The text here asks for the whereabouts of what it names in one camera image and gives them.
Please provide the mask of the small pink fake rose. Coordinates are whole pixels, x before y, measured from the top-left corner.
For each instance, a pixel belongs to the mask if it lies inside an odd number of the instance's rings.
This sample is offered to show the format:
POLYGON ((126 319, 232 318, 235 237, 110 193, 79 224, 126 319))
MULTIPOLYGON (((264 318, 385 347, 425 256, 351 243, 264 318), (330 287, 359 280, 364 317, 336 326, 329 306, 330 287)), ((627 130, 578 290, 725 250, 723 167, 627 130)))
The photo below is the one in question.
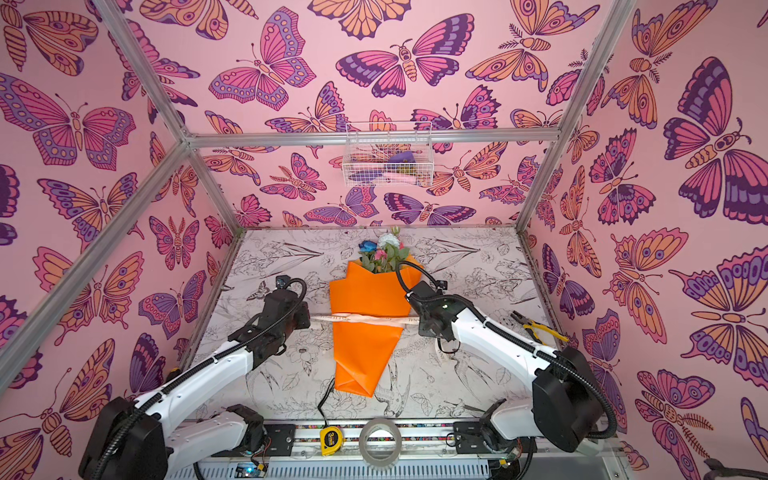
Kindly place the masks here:
POLYGON ((390 259, 386 250, 377 249, 372 257, 372 265, 374 273, 388 273, 392 271, 390 265, 390 259))

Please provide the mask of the orange wrapping paper sheet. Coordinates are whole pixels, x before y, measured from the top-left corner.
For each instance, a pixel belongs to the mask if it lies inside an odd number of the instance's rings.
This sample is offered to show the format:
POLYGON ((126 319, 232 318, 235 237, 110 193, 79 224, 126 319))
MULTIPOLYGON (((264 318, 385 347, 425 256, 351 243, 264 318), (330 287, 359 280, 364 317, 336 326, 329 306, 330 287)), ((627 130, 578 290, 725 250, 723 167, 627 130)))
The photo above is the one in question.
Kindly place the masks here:
POLYGON ((396 272, 372 273, 351 261, 346 276, 329 284, 331 313, 352 314, 351 320, 333 324, 335 389, 372 397, 399 342, 411 306, 405 290, 422 274, 405 266, 396 272))

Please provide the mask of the white fake rose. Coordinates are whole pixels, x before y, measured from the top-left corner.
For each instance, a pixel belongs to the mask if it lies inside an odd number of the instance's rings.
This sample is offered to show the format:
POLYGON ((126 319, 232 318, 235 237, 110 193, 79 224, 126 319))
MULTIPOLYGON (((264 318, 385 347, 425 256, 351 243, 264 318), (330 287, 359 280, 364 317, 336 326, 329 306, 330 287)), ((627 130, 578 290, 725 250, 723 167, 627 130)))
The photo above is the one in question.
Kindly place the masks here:
POLYGON ((385 250, 387 247, 392 247, 395 250, 399 250, 402 244, 401 240, 399 239, 399 233, 399 227, 391 227, 386 233, 379 237, 377 248, 379 250, 385 250))

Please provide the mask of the blue fake rose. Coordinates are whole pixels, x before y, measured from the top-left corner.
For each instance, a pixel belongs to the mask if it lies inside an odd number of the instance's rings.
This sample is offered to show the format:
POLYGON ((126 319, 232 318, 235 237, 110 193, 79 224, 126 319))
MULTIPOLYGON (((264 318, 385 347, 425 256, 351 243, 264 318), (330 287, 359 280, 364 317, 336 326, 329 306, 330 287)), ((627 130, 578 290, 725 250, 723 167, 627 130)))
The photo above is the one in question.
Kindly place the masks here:
POLYGON ((358 247, 361 254, 367 255, 375 253, 378 249, 378 244, 371 240, 365 240, 361 242, 358 247))

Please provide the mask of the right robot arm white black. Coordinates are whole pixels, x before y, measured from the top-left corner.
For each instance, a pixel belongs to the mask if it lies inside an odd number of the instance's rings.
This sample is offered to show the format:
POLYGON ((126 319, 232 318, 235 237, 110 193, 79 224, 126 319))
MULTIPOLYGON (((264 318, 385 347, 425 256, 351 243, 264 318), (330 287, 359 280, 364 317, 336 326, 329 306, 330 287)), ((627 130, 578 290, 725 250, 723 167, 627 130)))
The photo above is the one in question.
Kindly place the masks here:
POLYGON ((572 347, 557 350, 516 333, 470 300, 446 293, 445 282, 414 262, 398 261, 395 273, 419 317, 421 336, 469 347, 526 388, 524 399, 498 400, 481 416, 477 435, 490 451, 509 451, 544 438, 574 453, 584 441, 616 435, 618 414, 581 352, 572 347))

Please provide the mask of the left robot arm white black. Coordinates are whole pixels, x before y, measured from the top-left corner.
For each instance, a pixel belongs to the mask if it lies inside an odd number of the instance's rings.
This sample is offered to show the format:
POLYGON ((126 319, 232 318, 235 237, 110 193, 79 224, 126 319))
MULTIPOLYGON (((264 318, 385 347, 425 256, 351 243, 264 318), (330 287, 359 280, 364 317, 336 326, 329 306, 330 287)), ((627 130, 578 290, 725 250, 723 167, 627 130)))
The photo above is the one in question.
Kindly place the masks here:
POLYGON ((290 335, 310 326, 307 284, 283 275, 260 313, 211 356, 133 400, 117 397, 100 412, 78 467, 83 479, 163 479, 221 452, 260 453, 264 418, 236 404, 208 420, 190 415, 235 380, 284 353, 290 335))

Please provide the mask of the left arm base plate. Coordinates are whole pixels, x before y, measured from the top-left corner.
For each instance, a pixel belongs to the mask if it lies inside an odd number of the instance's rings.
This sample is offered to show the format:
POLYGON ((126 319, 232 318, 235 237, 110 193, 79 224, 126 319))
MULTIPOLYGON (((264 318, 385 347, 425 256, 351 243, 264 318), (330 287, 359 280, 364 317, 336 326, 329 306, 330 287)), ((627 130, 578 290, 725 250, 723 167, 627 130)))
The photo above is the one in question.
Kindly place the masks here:
POLYGON ((259 457, 290 457, 295 444, 297 425, 267 423, 262 427, 254 454, 259 457))

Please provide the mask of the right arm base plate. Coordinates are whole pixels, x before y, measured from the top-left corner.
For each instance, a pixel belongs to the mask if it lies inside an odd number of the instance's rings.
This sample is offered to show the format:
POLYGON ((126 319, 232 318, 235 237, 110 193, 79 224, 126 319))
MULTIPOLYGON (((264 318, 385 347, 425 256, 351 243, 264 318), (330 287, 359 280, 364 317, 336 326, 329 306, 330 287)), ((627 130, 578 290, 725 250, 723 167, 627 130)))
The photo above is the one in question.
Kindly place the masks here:
POLYGON ((489 422, 479 419, 454 422, 446 443, 459 454, 491 455, 507 460, 517 460, 538 452, 534 438, 506 439, 489 422))

